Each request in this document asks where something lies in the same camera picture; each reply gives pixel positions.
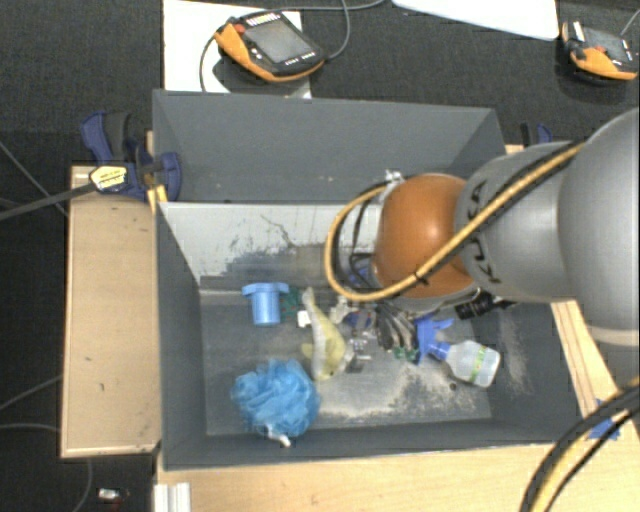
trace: device screen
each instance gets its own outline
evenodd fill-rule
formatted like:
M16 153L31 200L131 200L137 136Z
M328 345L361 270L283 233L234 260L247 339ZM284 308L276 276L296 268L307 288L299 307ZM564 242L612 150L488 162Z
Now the device screen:
M245 36L273 62L282 62L313 51L304 39L279 20L248 28Z

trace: blue plastic cup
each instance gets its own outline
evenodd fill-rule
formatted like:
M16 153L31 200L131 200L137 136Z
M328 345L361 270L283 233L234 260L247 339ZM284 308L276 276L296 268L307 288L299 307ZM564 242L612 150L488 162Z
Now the blue plastic cup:
M289 293L285 283L252 283L242 288L242 295L251 298L253 325L280 323L280 294Z

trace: white paper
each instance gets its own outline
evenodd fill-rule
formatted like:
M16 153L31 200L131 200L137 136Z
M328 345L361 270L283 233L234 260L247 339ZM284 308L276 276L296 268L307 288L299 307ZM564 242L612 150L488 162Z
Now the white paper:
M200 92L200 58L209 38L230 17L259 10L259 7L164 0L164 88L168 91ZM284 14L296 27L302 28L300 13ZM218 45L213 41L202 65L207 92L229 92L211 71L219 61ZM308 80L295 93L288 91L288 95L310 97Z
M555 0L393 0L398 7L552 41L558 37Z

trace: gray bin floor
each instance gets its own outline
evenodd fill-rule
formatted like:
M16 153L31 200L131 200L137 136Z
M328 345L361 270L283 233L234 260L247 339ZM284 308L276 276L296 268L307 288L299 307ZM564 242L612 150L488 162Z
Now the gray bin floor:
M249 302L210 304L203 295L201 318L207 397L207 434L244 431L230 399L235 379L269 358L297 359L308 369L300 351L311 342L311 329L293 319L275 327L254 327ZM468 323L456 323L442 340L473 337ZM312 429L342 429L392 424L460 421L491 417L487 392L451 379L446 366L428 359L420 366L395 359L375 342L367 347L370 361L360 373L344 373L317 383L322 399Z

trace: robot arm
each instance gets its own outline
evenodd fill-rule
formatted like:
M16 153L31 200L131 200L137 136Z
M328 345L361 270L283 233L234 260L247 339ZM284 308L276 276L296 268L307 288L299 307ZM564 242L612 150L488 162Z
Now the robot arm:
M563 144L533 146L479 169L456 227L514 173ZM638 109L598 130L562 172L518 202L461 254L484 290L519 302L575 298L597 339L638 342Z
M394 298L414 311L472 289L518 302L576 299L594 337L638 343L638 109L583 145L533 146L487 163L466 183L422 175L397 186L382 206L371 260L381 290L351 292L333 274L334 228L381 190L347 205L329 233L325 269L338 293ZM471 230L482 218L491 222Z

